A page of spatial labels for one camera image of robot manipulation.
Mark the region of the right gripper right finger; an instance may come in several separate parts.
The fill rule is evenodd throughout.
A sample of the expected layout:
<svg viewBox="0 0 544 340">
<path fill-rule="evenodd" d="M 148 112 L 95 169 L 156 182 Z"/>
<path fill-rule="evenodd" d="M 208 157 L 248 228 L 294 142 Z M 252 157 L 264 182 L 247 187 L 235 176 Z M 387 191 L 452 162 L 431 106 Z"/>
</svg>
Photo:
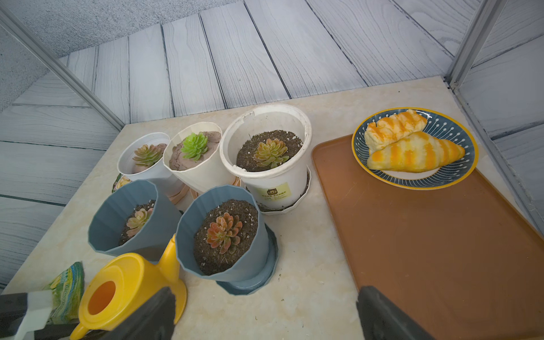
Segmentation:
<svg viewBox="0 0 544 340">
<path fill-rule="evenodd" d="M 434 339 L 374 286 L 363 286 L 356 302 L 364 339 Z"/>
</svg>

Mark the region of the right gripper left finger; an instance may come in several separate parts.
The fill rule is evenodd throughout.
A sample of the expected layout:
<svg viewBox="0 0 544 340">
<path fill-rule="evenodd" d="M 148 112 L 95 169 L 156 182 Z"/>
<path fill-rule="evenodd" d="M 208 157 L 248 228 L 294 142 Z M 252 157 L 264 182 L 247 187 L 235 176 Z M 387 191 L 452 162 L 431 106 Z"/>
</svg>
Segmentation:
<svg viewBox="0 0 544 340">
<path fill-rule="evenodd" d="M 175 296 L 170 288 L 165 287 L 101 339 L 171 339 L 175 307 Z"/>
</svg>

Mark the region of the yellow watering can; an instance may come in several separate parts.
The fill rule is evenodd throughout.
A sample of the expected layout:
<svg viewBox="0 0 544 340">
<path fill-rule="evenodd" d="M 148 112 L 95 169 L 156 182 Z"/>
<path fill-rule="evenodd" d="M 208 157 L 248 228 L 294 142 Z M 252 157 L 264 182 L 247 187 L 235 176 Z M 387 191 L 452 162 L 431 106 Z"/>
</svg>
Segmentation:
<svg viewBox="0 0 544 340">
<path fill-rule="evenodd" d="M 188 297 L 179 272 L 174 238 L 156 265 L 136 253 L 116 257 L 94 276 L 85 290 L 79 304 L 79 324 L 69 338 L 82 339 L 91 330 L 112 331 L 163 288 L 170 288 L 175 296 L 171 323 L 177 324 Z"/>
</svg>

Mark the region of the blue pot red succulent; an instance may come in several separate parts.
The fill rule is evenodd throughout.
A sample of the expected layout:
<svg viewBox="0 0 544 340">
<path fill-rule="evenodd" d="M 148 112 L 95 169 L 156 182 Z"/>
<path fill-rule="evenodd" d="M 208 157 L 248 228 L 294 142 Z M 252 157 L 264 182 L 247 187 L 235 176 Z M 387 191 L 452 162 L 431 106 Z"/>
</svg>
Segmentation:
<svg viewBox="0 0 544 340">
<path fill-rule="evenodd" d="M 264 287 L 279 261 L 276 235 L 252 194 L 238 186 L 218 186 L 195 199 L 178 223 L 175 242 L 185 271 L 234 296 Z"/>
</svg>

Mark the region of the small white pot pink-green succulent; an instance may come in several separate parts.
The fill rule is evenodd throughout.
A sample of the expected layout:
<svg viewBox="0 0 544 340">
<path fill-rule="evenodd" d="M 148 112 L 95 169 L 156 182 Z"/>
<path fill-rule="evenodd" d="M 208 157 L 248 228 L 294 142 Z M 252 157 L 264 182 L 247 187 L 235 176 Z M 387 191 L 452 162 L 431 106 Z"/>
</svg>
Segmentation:
<svg viewBox="0 0 544 340">
<path fill-rule="evenodd" d="M 118 171 L 130 181 L 147 180 L 169 197 L 188 189 L 163 163 L 170 142 L 166 133 L 150 133 L 129 145 L 118 159 Z"/>
</svg>

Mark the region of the white pot bright green succulent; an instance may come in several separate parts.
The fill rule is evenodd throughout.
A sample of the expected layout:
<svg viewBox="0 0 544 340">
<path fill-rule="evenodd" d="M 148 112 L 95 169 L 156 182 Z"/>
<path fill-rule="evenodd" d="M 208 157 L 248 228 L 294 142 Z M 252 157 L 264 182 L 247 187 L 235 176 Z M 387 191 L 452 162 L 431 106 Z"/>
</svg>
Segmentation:
<svg viewBox="0 0 544 340">
<path fill-rule="evenodd" d="M 233 185 L 237 177 L 229 173 L 223 165 L 218 147 L 216 147 L 208 158 L 195 165 L 195 167 L 183 170 L 176 170 L 170 167 L 170 160 L 174 154 L 174 147 L 182 143 L 191 133 L 216 132 L 222 138 L 222 129 L 215 123 L 203 122 L 192 124 L 181 132 L 177 133 L 169 142 L 164 151 L 163 163 L 174 176 L 199 194 L 204 194 L 211 188 L 223 185 Z"/>
</svg>

